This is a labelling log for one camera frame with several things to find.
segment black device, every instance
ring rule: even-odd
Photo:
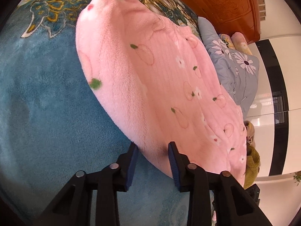
[[[95,226],[120,226],[116,193],[131,186],[138,152],[131,143],[127,153],[103,170],[76,172],[33,226],[89,226],[93,190],[97,190]],[[252,198],[230,172],[210,173],[190,163],[175,142],[169,143],[168,156],[178,190],[190,192],[187,226],[211,226],[209,190],[215,195],[217,226],[272,226],[254,201],[258,190]]]

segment green leaf print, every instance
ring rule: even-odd
[[[138,46],[136,46],[135,44],[131,44],[131,48],[132,48],[132,49],[137,49]]]
[[[92,89],[97,90],[102,86],[102,82],[100,80],[97,80],[97,79],[93,78],[91,83],[89,84],[89,86]]]

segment pink fleece garment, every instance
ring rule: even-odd
[[[175,141],[191,162],[228,170],[243,185],[241,108],[188,26],[139,0],[92,0],[77,21],[76,49],[96,98],[153,165],[172,176],[167,146]]]

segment black stripe on wardrobe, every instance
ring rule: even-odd
[[[269,176],[283,172],[288,144],[288,99],[281,67],[269,40],[256,42],[270,82],[274,104],[274,149]]]

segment wall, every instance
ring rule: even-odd
[[[301,35],[301,25],[284,0],[265,0],[266,20],[261,21],[260,39]]]
[[[301,206],[301,185],[294,174],[259,178],[260,209],[273,226],[288,226]]]

